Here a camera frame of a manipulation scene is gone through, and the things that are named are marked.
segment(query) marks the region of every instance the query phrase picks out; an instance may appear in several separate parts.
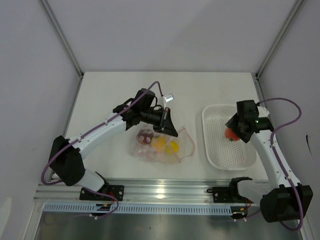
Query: white wall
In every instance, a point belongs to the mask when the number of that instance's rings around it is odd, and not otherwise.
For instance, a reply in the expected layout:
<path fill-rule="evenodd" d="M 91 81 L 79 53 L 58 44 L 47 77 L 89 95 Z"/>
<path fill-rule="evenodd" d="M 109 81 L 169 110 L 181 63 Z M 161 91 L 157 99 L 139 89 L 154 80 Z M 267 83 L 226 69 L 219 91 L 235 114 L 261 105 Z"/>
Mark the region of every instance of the white wall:
<path fill-rule="evenodd" d="M 295 0 L 49 0 L 84 71 L 257 72 Z"/>
<path fill-rule="evenodd" d="M 13 199 L 2 239 L 18 240 L 79 79 L 36 0 L 2 3 L 0 33 L 0 202 Z"/>
<path fill-rule="evenodd" d="M 266 98 L 286 97 L 302 108 L 298 123 L 278 134 L 287 161 L 302 184 L 312 187 L 314 196 L 308 210 L 315 239 L 320 239 L 320 1 L 308 0 L 284 42 L 262 75 Z M 297 116 L 294 106 L 268 104 L 276 126 Z M 309 135 L 307 146 L 306 135 Z"/>

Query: perforated metal strip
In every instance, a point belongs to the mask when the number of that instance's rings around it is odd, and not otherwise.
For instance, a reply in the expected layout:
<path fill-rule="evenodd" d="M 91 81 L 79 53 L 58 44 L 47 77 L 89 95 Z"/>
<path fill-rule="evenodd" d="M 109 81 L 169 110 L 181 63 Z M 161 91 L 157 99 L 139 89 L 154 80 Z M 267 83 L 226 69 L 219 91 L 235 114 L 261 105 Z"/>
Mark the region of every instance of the perforated metal strip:
<path fill-rule="evenodd" d="M 72 203 L 72 202 L 48 202 L 45 212 L 69 212 L 69 213 L 107 213 L 99 210 L 101 206 L 95 203 Z M 129 204 L 120 203 L 114 213 L 118 214 L 172 214 L 172 215 L 232 215 L 230 206 L 216 205 L 165 205 L 165 204 Z"/>

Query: yellow fruit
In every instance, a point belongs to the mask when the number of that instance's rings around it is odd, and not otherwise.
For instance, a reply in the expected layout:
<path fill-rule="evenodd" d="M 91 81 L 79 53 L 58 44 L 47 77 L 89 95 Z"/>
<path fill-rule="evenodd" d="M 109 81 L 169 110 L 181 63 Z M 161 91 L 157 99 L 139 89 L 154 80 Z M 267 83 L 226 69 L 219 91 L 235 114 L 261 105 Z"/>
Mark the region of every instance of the yellow fruit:
<path fill-rule="evenodd" d="M 175 152 L 175 153 L 177 153 L 178 151 L 179 151 L 179 144 L 177 143 L 177 142 L 175 142 L 175 141 L 171 141 L 170 142 L 170 145 L 171 145 L 171 147 L 170 146 L 165 146 L 165 152 L 167 153 L 167 154 L 172 154 L 172 150 Z"/>
<path fill-rule="evenodd" d="M 154 136 L 151 140 L 151 147 L 156 148 L 158 153 L 161 153 L 165 149 L 167 139 L 164 136 Z"/>

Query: red object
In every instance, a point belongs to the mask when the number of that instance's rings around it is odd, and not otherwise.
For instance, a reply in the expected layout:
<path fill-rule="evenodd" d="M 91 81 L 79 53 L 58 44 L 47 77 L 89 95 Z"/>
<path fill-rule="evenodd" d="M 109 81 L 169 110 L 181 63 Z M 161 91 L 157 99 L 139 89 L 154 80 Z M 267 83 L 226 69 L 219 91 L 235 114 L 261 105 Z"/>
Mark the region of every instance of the red object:
<path fill-rule="evenodd" d="M 229 139 L 230 141 L 238 141 L 240 140 L 240 137 L 238 137 L 232 130 L 231 128 L 227 128 L 224 131 L 224 135 L 227 139 Z"/>

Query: toy tomato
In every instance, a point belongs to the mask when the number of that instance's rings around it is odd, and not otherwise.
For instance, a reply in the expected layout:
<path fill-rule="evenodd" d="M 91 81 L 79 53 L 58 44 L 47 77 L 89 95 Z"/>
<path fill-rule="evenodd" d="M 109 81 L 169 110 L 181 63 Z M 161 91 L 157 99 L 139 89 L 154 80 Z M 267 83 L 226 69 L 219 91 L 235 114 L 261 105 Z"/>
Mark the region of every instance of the toy tomato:
<path fill-rule="evenodd" d="M 224 136 L 229 139 L 230 141 L 238 141 L 240 137 L 238 137 L 232 130 L 231 128 L 227 128 L 224 131 Z"/>

